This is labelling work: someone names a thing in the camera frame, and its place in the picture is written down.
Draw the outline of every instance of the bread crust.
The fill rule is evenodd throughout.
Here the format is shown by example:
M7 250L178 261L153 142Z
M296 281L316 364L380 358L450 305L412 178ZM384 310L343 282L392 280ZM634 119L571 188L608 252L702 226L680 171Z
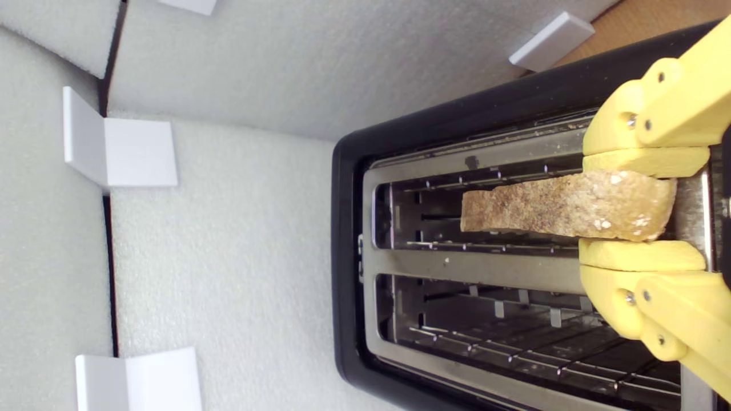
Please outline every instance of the bread crust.
M665 230L676 187L675 179L592 170L470 191L462 197L461 229L652 241Z

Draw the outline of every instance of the screw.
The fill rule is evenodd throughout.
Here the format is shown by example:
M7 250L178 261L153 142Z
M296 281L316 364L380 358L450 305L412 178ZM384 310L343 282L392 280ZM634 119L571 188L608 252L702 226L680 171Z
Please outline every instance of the screw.
M637 114L632 114L632 115L631 115L631 116L629 117L629 120L627 120L627 126L628 126L628 127L630 128L630 129L634 129L634 127L635 127L635 124L636 124L636 123L637 123Z

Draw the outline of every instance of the white corner bracket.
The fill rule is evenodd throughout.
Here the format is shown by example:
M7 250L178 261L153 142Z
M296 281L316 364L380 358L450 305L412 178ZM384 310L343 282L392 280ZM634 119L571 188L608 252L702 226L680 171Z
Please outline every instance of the white corner bracket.
M195 349L76 357L78 411L201 411Z
M216 6L216 0L157 0L168 6L189 10L202 15L211 15Z
M68 86L64 161L104 189L178 185L169 122L103 118Z
M550 69L593 34L591 24L563 12L513 53L509 60L516 66L541 72Z

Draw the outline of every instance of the white foam wall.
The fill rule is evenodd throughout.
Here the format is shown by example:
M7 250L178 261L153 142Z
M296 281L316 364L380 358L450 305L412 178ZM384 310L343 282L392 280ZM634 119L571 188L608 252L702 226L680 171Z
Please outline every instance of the white foam wall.
M76 410L74 357L110 355L102 193L64 164L61 87L93 78L0 28L0 410Z
M333 144L189 121L173 133L178 188L112 190L122 356L195 347L206 410L395 410L335 367Z
M110 104L337 140L514 79L508 56L561 11L615 1L135 0Z
M120 0L1 0L0 26L104 77Z

